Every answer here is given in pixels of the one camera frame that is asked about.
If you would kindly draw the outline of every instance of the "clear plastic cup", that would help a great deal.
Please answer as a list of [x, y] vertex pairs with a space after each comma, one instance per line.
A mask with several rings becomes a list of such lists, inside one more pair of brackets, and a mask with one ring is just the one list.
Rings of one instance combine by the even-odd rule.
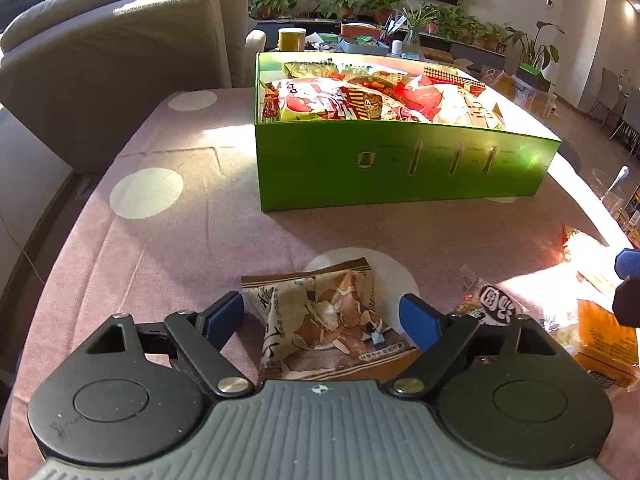
[[613, 177], [610, 177], [604, 171], [596, 170], [595, 168], [591, 170], [588, 182], [589, 187], [600, 199], [602, 205], [607, 208], [607, 211], [613, 215], [623, 206], [625, 194], [620, 186], [614, 186], [611, 191], [608, 191], [612, 183]]

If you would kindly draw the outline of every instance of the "open cardboard box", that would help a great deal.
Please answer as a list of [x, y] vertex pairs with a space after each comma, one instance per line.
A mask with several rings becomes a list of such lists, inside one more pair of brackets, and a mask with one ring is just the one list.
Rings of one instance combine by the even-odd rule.
[[[291, 61], [375, 64], [422, 74], [424, 63], [322, 52], [263, 52], [256, 63], [255, 142], [263, 211], [534, 195], [561, 139], [491, 88], [506, 131], [381, 120], [262, 122], [259, 81], [286, 78]], [[433, 65], [472, 78], [459, 69]]]

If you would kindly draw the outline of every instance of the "coffee table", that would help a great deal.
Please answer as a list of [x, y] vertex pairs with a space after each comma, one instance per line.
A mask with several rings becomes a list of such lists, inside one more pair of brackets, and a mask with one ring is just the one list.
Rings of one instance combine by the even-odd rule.
[[[385, 306], [414, 292], [446, 312], [461, 299], [467, 265], [539, 315], [566, 308], [579, 294], [575, 271], [562, 263], [561, 223], [615, 250], [630, 246], [559, 155], [530, 198], [262, 213], [253, 116], [253, 89], [175, 94], [95, 189], [50, 274], [24, 349], [12, 405], [11, 480], [42, 463], [26, 420], [32, 393], [116, 312], [159, 321], [176, 310], [204, 309], [238, 290], [244, 274], [364, 255], [374, 269], [376, 301]], [[261, 343], [262, 327], [249, 314], [223, 354], [255, 381]], [[615, 400], [614, 428], [600, 457], [620, 479], [640, 470], [639, 399]]]

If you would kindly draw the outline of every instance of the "sofa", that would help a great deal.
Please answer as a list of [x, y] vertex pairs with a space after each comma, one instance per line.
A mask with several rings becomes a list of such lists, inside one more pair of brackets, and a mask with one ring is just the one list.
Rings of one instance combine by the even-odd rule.
[[0, 37], [0, 103], [84, 174], [103, 174], [175, 91], [252, 85], [246, 0], [46, 0]]

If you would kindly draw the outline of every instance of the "gray ribbed surface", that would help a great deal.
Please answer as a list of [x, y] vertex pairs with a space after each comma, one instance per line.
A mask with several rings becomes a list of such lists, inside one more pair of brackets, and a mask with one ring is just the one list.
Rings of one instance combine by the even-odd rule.
[[256, 396], [219, 403], [201, 430], [139, 466], [90, 470], [48, 460], [34, 480], [610, 480], [595, 462], [524, 471], [452, 441], [418, 402], [373, 381], [268, 381]]

